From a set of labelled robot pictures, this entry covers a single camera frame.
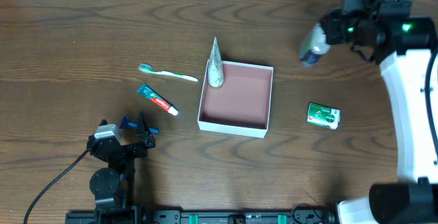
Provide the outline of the blue disposable razor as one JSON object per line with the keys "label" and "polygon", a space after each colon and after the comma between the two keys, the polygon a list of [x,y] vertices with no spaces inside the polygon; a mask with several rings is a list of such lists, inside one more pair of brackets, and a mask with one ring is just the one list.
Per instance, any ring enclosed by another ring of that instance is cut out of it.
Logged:
{"label": "blue disposable razor", "polygon": [[[130,121],[128,116],[124,116],[122,121],[120,122],[119,129],[120,130],[124,130],[124,128],[126,128],[126,127],[137,128],[138,124],[134,123],[133,121]],[[153,127],[150,127],[149,130],[150,130],[150,132],[152,134],[158,134],[159,133],[159,130],[155,129]]]}

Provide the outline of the white cardboard box pink inside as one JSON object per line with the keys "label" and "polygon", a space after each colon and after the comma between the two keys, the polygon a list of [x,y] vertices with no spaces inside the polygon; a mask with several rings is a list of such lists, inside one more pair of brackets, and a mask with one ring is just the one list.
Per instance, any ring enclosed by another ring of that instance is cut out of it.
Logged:
{"label": "white cardboard box pink inside", "polygon": [[199,129],[254,138],[268,131],[274,68],[224,61],[224,83],[214,88],[205,74],[197,122]]}

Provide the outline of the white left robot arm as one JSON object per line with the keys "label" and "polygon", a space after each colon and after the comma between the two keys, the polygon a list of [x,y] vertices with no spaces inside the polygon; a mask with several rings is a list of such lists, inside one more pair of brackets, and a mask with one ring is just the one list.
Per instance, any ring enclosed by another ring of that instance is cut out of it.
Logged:
{"label": "white left robot arm", "polygon": [[138,142],[122,145],[122,132],[128,126],[124,117],[119,126],[102,120],[87,142],[90,155],[107,163],[90,178],[94,195],[95,223],[151,223],[151,215],[133,202],[135,160],[145,158],[155,147],[155,138],[146,124],[143,113],[136,123]]}

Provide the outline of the green soap packet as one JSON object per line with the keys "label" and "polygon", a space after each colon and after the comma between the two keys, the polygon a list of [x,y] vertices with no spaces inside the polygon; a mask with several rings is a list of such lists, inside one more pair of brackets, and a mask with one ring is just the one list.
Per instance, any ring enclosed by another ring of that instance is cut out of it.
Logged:
{"label": "green soap packet", "polygon": [[338,109],[310,103],[307,111],[307,123],[337,129],[339,127],[341,112]]}

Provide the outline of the clear bottle dark cap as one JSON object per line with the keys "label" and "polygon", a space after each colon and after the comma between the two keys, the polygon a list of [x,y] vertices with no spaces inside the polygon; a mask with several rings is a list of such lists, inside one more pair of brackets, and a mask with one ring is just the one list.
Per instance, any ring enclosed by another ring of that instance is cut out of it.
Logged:
{"label": "clear bottle dark cap", "polygon": [[300,46],[300,62],[305,67],[312,67],[330,49],[331,46],[326,43],[326,34],[321,24],[316,23]]}

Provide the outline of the teal red toothpaste tube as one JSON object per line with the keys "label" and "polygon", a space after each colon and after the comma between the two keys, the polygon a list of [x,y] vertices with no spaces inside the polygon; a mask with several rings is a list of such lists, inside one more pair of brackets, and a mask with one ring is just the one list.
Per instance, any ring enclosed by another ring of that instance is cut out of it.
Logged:
{"label": "teal red toothpaste tube", "polygon": [[139,87],[137,93],[142,95],[143,97],[146,97],[147,99],[158,105],[159,107],[163,108],[165,111],[167,111],[167,113],[173,116],[177,116],[179,114],[178,109],[176,109],[176,107],[174,107],[173,104],[171,104],[171,102],[165,100],[160,94],[155,92],[147,84],[143,83]]}

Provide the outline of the white cosmetic tube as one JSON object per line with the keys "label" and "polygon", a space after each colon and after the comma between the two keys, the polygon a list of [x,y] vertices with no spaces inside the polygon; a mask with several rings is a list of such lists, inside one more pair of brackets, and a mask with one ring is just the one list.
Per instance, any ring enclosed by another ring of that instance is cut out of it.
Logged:
{"label": "white cosmetic tube", "polygon": [[211,48],[211,53],[207,67],[207,80],[208,80],[208,84],[214,88],[220,88],[224,83],[222,58],[221,58],[217,38],[214,38],[214,42]]}

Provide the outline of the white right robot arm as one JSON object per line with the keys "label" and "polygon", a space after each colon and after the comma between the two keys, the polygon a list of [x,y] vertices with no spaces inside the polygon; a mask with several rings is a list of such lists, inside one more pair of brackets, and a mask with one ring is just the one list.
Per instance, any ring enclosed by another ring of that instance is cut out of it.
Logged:
{"label": "white right robot arm", "polygon": [[396,183],[337,204],[329,223],[437,222],[437,31],[411,15],[411,0],[343,0],[322,17],[330,45],[371,47],[391,102],[398,146]]}

